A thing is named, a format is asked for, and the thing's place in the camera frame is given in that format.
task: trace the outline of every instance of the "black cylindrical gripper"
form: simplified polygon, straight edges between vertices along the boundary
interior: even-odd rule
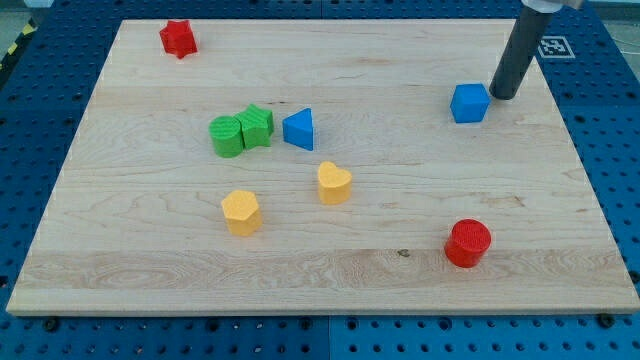
[[[516,95],[552,16],[523,6],[489,87],[493,97],[509,100]]]

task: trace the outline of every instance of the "red cylinder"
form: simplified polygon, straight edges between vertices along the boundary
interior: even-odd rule
[[[481,222],[473,219],[458,221],[451,229],[444,252],[452,263],[470,268],[480,262],[491,245],[491,233]]]

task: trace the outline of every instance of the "wooden board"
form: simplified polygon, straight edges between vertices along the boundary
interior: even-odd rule
[[[639,309],[535,61],[483,123],[452,120],[454,86],[488,84],[512,21],[193,21],[200,53],[181,61],[162,50],[164,23],[123,22],[12,314]],[[251,102],[273,109],[273,146],[215,156],[209,122]],[[307,106],[313,152],[282,140]],[[323,160],[353,173],[347,203],[319,203]],[[220,207],[239,188],[264,218],[249,238]],[[494,237],[473,269],[443,254],[465,217]]]

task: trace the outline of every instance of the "yellow and black tape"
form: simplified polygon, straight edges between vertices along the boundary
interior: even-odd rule
[[[33,39],[37,29],[36,23],[33,19],[30,19],[22,28],[22,32],[18,35],[16,41],[9,46],[6,54],[2,57],[2,61],[0,61],[0,89],[2,89],[4,84],[9,80],[9,76],[26,50],[27,45],[29,45],[31,39]]]

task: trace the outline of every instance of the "yellow heart block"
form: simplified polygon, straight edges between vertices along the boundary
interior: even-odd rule
[[[351,173],[331,161],[318,167],[318,197],[325,205],[343,203],[351,197]]]
[[[262,225],[260,205],[251,191],[232,191],[222,200],[222,211],[233,235],[249,236]]]

